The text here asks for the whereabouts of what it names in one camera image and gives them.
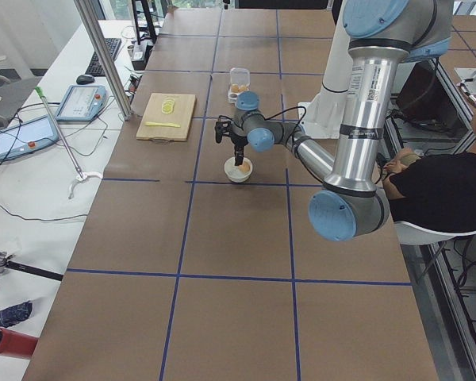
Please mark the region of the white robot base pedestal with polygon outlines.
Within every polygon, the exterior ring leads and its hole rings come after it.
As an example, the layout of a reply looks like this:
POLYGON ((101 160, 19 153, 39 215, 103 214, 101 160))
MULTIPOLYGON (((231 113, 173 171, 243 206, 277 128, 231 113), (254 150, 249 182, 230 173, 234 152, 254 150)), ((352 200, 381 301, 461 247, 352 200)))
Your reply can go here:
POLYGON ((352 67, 352 59, 347 52, 350 37, 342 22, 346 4, 346 0, 341 2, 320 92, 311 102, 299 103, 299 106, 306 108, 302 128, 314 139, 337 139, 343 120, 352 67))

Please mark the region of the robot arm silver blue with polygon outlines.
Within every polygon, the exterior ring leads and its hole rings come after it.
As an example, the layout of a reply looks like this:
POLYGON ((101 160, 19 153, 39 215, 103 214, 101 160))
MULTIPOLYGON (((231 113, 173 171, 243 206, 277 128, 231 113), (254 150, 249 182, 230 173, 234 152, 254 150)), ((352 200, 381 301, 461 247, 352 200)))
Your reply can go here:
POLYGON ((267 120, 257 94, 240 94, 233 119, 216 135, 229 135, 237 162, 251 146, 265 152, 277 144, 289 149, 322 182, 309 203, 314 230, 330 241, 347 241, 380 229, 390 215, 372 172, 383 135, 397 66, 439 57, 449 48, 450 1, 346 1, 338 30, 347 36, 344 110, 337 150, 328 153, 298 123, 267 120))

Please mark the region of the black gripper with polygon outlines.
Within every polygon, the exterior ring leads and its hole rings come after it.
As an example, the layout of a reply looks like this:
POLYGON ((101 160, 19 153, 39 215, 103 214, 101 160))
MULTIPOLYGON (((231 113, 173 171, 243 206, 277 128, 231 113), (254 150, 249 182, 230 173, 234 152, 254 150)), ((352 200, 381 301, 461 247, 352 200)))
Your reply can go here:
POLYGON ((246 137, 231 135, 232 143, 234 144, 234 166, 238 167, 244 162, 244 147, 248 144, 246 137))

